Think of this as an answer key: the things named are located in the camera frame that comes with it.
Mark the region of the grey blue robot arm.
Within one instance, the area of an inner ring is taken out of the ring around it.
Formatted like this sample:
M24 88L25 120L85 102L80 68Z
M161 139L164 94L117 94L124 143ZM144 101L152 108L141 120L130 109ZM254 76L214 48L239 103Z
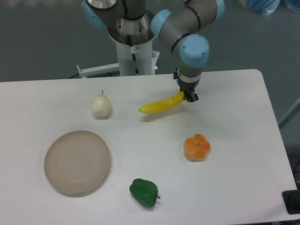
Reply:
M152 42L158 39L178 60L174 72L184 99L198 99L195 88L207 63L210 45L199 30L225 12L222 0L187 0L178 14L164 9L154 14L143 0L84 0L82 11L97 29L106 29L117 47L121 75L148 75Z

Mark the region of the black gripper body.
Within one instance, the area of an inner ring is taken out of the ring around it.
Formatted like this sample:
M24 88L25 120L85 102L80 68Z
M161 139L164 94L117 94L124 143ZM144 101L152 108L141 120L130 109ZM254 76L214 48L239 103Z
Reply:
M173 73L173 79L177 82L179 87L184 89L185 94L188 94L195 91L195 88L201 79L201 74L195 77L188 77L184 75L178 68L176 68L175 72Z

